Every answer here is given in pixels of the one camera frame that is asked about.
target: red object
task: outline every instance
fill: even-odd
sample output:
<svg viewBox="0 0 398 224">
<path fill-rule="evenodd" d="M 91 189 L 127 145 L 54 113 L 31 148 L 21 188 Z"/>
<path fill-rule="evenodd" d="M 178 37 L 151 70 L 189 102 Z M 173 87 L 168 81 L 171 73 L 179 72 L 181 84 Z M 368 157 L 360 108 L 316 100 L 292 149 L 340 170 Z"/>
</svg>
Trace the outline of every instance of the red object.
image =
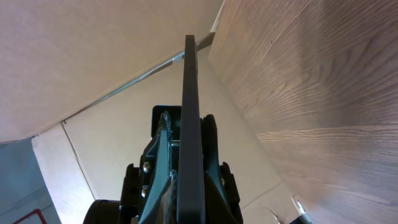
<svg viewBox="0 0 398 224">
<path fill-rule="evenodd" d="M 31 217 L 32 215 L 37 214 L 39 216 L 40 221 L 42 221 L 43 224 L 47 224 L 47 222 L 44 219 L 44 216 L 42 215 L 42 211 L 40 211 L 40 209 L 36 208 L 35 210 L 31 211 L 30 213 L 28 213 L 27 215 L 25 215 L 24 217 L 18 219 L 17 221 L 15 221 L 13 224 L 18 224 L 20 222 L 22 222 L 23 220 Z"/>
</svg>

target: metal bolt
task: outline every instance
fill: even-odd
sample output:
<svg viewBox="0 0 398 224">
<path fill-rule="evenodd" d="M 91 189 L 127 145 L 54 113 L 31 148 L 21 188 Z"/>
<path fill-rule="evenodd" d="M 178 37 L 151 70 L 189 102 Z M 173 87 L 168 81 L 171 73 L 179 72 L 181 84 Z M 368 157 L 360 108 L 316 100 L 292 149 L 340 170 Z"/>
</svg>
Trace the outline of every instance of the metal bolt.
<svg viewBox="0 0 398 224">
<path fill-rule="evenodd" d="M 141 196 L 145 197 L 148 191 L 148 186 L 143 186 L 141 190 Z"/>
<path fill-rule="evenodd" d="M 148 173 L 150 171 L 150 162 L 144 162 L 144 164 L 142 165 L 142 169 L 145 173 Z"/>
</svg>

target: gray floor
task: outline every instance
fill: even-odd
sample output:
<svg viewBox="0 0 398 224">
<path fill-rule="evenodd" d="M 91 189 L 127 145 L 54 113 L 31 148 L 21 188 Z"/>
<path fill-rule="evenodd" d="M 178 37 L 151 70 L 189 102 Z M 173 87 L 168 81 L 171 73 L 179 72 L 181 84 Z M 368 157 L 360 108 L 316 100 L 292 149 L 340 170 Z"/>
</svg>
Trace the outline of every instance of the gray floor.
<svg viewBox="0 0 398 224">
<path fill-rule="evenodd" d="M 0 145 L 0 223 L 14 223 L 34 209 L 49 224 L 61 223 L 39 169 L 30 139 Z M 41 223 L 32 215 L 21 223 Z"/>
</svg>

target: screw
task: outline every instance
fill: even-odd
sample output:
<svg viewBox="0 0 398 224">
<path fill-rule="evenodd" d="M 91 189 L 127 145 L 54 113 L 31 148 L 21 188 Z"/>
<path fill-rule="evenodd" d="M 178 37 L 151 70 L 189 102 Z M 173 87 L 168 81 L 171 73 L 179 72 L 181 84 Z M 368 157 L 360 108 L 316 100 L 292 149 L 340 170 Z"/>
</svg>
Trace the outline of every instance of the screw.
<svg viewBox="0 0 398 224">
<path fill-rule="evenodd" d="M 144 162 L 144 164 L 142 165 L 142 169 L 145 173 L 148 173 L 150 170 L 150 162 Z"/>
<path fill-rule="evenodd" d="M 148 191 L 148 186 L 143 186 L 141 190 L 141 196 L 145 197 Z"/>
</svg>

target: brown wood tabletop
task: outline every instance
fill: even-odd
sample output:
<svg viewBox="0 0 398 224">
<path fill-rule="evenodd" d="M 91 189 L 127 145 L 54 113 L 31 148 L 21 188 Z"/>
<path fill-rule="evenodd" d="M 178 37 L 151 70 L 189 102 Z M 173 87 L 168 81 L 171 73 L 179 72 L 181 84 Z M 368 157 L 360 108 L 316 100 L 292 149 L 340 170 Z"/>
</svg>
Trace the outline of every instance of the brown wood tabletop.
<svg viewBox="0 0 398 224">
<path fill-rule="evenodd" d="M 209 59 L 315 223 L 396 223 L 397 1 L 226 1 Z"/>
</svg>

